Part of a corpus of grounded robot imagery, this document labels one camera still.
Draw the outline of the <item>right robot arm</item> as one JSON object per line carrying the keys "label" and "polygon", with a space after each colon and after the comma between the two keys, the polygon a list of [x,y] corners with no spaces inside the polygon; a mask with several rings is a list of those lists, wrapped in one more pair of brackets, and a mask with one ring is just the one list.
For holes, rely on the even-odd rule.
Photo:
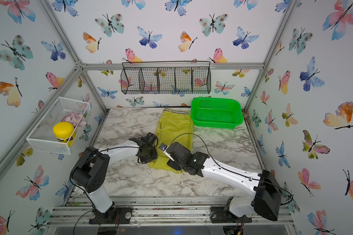
{"label": "right robot arm", "polygon": [[233,197],[229,201],[228,210],[231,214],[242,217],[256,213],[270,221],[278,220],[283,188],[271,172],[241,170],[221,163],[209,154],[192,153],[178,142],[170,146],[161,144],[159,149],[169,158],[170,167],[182,169],[190,175],[224,182],[246,193],[246,196]]}

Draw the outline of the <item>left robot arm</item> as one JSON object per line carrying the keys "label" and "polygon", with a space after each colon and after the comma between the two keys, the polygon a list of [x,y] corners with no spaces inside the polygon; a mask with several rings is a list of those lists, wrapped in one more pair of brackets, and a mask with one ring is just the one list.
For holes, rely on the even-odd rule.
{"label": "left robot arm", "polygon": [[108,167],[132,156],[137,157],[139,164],[156,160],[157,145],[158,137],[148,133],[144,137],[131,138],[108,148],[87,147],[71,170],[70,181],[86,193],[95,211],[104,214],[112,210],[114,205],[104,187]]}

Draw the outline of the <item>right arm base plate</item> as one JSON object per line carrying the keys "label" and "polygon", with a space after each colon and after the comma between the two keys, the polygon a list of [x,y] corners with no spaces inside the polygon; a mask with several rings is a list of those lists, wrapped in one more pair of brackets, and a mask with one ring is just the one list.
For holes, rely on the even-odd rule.
{"label": "right arm base plate", "polygon": [[212,223],[252,223],[252,219],[247,216],[238,217],[231,213],[226,207],[211,207],[210,221]]}

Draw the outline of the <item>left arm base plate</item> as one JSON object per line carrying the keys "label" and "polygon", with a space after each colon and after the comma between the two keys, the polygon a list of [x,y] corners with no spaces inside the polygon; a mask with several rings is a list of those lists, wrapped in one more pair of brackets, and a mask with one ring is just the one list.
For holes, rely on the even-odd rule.
{"label": "left arm base plate", "polygon": [[92,224],[92,225],[130,224],[132,211],[133,209],[129,207],[111,207],[105,213],[102,213],[94,209],[92,214],[93,217],[89,219],[89,224]]}

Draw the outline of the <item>lime green long pants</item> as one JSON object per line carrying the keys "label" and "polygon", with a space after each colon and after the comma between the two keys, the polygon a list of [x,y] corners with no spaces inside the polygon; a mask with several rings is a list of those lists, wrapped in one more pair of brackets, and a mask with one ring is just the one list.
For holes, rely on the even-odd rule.
{"label": "lime green long pants", "polygon": [[[158,146],[162,143],[170,145],[172,142],[178,142],[189,150],[193,147],[194,122],[190,117],[189,110],[177,110],[165,108],[159,119],[156,128],[158,137]],[[148,166],[154,169],[172,171],[174,173],[183,173],[183,170],[175,170],[167,165],[169,158],[160,150],[157,150],[158,158]]]}

